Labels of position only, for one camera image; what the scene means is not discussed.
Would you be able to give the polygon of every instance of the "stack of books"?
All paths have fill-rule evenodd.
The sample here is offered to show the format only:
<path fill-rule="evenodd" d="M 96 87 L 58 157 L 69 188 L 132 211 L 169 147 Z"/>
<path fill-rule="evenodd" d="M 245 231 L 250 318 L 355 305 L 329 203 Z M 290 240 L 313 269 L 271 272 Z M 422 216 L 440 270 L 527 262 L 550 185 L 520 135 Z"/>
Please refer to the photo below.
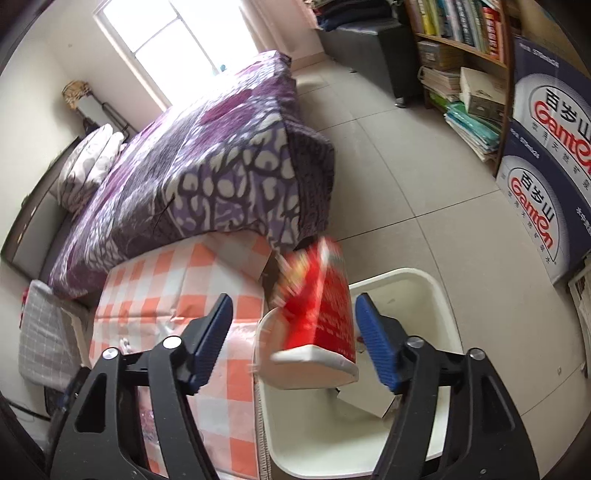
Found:
<path fill-rule="evenodd" d="M 419 33 L 470 45 L 505 61 L 499 0 L 410 0 Z"/>
<path fill-rule="evenodd" d="M 419 79 L 423 86 L 430 92 L 436 93 L 447 102 L 457 102 L 460 100 L 460 70 L 450 70 L 442 72 L 441 70 L 421 67 Z"/>
<path fill-rule="evenodd" d="M 462 102 L 448 105 L 444 117 L 483 162 L 496 158 L 501 138 L 498 124 L 468 114 Z"/>

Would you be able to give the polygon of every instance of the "screw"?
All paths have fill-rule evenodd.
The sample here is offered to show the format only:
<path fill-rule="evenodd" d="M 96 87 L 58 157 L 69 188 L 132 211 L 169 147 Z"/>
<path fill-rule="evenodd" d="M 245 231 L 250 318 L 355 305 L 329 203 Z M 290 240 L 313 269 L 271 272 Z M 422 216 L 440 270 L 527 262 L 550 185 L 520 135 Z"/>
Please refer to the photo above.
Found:
<path fill-rule="evenodd" d="M 425 345 L 425 340 L 420 337 L 408 337 L 407 345 L 410 348 L 421 348 L 423 345 Z"/>
<path fill-rule="evenodd" d="M 470 356 L 474 360 L 484 360 L 486 358 L 486 353 L 484 353 L 479 348 L 473 348 L 472 350 L 470 350 Z"/>
<path fill-rule="evenodd" d="M 181 337 L 177 337 L 176 335 L 173 335 L 170 337 L 166 337 L 164 339 L 164 342 L 162 342 L 162 345 L 164 348 L 168 348 L 169 350 L 172 350 L 172 349 L 178 347 L 181 343 L 183 343 L 183 341 L 181 340 Z"/>
<path fill-rule="evenodd" d="M 115 358 L 117 355 L 119 355 L 119 351 L 114 347 L 108 348 L 103 352 L 103 358 L 105 360 L 111 360 L 112 358 Z"/>

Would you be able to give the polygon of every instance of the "shelf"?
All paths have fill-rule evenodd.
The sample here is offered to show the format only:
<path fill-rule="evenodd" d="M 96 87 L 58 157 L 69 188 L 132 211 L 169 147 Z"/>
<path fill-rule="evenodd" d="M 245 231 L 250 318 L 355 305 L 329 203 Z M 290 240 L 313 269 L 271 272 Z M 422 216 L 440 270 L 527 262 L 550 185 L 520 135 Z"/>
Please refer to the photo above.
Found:
<path fill-rule="evenodd" d="M 495 65 L 498 65 L 499 67 L 503 67 L 505 69 L 507 68 L 507 65 L 505 65 L 500 60 L 494 59 L 490 55 L 487 55 L 486 53 L 482 53 L 477 48 L 471 47 L 470 45 L 466 45 L 465 43 L 460 43 L 455 40 L 450 40 L 449 38 L 435 37 L 434 35 L 426 35 L 424 33 L 415 33 L 415 35 L 417 37 L 426 38 L 428 40 L 433 40 L 433 41 L 436 41 L 439 43 L 445 43 L 445 45 L 450 45 L 452 47 L 459 48 L 460 50 L 467 51 L 468 53 L 472 53 L 473 55 L 476 55 L 477 57 L 488 60 L 489 62 L 492 62 Z"/>

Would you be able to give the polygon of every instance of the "beige floor tile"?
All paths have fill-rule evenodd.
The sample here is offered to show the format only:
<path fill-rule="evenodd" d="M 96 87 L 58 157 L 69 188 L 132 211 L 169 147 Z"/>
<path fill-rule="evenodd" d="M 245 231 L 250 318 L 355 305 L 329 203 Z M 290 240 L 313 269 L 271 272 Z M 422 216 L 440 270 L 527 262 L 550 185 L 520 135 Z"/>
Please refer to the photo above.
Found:
<path fill-rule="evenodd" d="M 354 118 L 373 115 L 396 107 L 394 97 L 359 73 L 332 84 L 332 89 Z"/>
<path fill-rule="evenodd" d="M 304 123 L 315 130 L 324 130 L 353 119 L 330 86 L 299 96 Z"/>
<path fill-rule="evenodd" d="M 322 133 L 336 149 L 329 235 L 341 240 L 413 217 L 396 180 L 356 121 Z"/>
<path fill-rule="evenodd" d="M 555 289 L 501 192 L 418 219 L 452 302 L 462 344 L 491 358 L 523 413 L 583 361 L 572 300 Z"/>
<path fill-rule="evenodd" d="M 312 90 L 318 90 L 328 85 L 320 74 L 321 70 L 318 64 L 315 64 L 293 72 L 292 75 L 296 79 L 298 95 L 311 92 Z"/>
<path fill-rule="evenodd" d="M 346 80 L 351 75 L 351 69 L 334 60 L 325 60 L 314 65 L 330 85 Z"/>
<path fill-rule="evenodd" d="M 416 219 L 339 242 L 349 283 L 397 268 L 419 268 L 440 281 L 437 265 Z"/>
<path fill-rule="evenodd" d="M 522 416 L 543 477 L 560 460 L 591 410 L 591 382 L 579 369 Z"/>
<path fill-rule="evenodd" d="M 398 180 L 415 215 L 497 189 L 485 165 L 445 123 L 417 105 L 359 120 Z"/>

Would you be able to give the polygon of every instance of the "window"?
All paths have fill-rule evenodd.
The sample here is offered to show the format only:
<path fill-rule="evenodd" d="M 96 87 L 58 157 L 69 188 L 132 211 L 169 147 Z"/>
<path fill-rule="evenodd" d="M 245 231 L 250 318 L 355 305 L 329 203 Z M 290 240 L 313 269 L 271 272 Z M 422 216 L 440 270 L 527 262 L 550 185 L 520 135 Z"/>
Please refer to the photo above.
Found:
<path fill-rule="evenodd" d="M 237 0 L 110 0 L 96 16 L 170 104 L 257 53 Z"/>

